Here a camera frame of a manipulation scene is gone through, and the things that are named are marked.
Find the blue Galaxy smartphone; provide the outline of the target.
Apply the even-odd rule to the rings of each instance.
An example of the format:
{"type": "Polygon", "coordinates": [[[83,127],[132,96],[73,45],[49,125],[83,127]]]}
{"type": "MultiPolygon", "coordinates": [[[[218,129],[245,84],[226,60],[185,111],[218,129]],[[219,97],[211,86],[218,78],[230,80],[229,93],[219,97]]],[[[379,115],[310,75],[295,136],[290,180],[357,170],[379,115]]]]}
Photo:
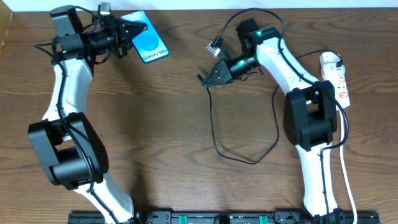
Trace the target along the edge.
{"type": "Polygon", "coordinates": [[[133,12],[121,18],[126,21],[146,23],[147,29],[132,39],[132,43],[144,63],[151,63],[169,56],[170,52],[167,46],[144,11],[133,12]]]}

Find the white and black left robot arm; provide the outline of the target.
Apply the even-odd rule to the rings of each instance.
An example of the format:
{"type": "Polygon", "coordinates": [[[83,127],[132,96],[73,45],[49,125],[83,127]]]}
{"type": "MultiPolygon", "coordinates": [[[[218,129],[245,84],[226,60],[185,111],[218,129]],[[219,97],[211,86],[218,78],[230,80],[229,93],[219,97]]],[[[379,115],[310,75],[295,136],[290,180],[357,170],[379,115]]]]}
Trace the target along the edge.
{"type": "Polygon", "coordinates": [[[86,105],[97,56],[124,57],[147,25],[115,17],[102,2],[84,26],[79,10],[74,5],[52,9],[57,34],[36,45],[51,58],[55,84],[47,111],[29,126],[28,137],[53,185],[87,198],[105,223],[145,223],[146,215],[111,177],[106,148],[86,117],[86,105]]]}

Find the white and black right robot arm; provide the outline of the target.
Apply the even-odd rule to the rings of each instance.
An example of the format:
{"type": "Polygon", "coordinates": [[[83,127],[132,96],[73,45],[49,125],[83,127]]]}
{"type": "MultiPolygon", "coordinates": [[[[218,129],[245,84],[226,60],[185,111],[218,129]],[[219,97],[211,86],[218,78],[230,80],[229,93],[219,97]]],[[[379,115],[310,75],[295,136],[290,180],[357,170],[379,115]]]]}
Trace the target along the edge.
{"type": "Polygon", "coordinates": [[[285,95],[285,135],[300,158],[303,206],[313,222],[333,223],[338,206],[333,195],[330,152],[337,128],[343,132],[338,147],[345,143],[349,130],[344,112],[348,106],[346,93],[338,83],[345,75],[343,59],[330,49],[321,49],[320,81],[290,53],[283,33],[275,27],[261,29],[254,19],[247,19],[239,23],[236,33],[241,54],[222,58],[199,81],[206,89],[227,85],[256,67],[264,67],[272,75],[285,95]]]}

